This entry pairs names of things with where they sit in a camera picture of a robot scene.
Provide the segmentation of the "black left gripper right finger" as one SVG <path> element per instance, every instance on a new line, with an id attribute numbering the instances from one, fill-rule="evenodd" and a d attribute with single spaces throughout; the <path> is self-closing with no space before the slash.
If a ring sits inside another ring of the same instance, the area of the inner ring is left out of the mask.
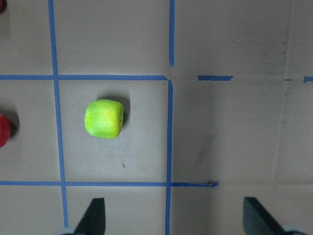
<path id="1" fill-rule="evenodd" d="M 255 197 L 245 197 L 243 228 L 246 235 L 292 235 L 271 216 Z"/>

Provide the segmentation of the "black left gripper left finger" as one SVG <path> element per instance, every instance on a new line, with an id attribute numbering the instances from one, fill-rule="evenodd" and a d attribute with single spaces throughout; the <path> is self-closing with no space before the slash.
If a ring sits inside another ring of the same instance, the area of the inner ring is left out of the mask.
<path id="1" fill-rule="evenodd" d="M 74 235 L 104 235 L 106 215 L 104 198 L 92 199 L 82 219 L 74 230 Z"/>

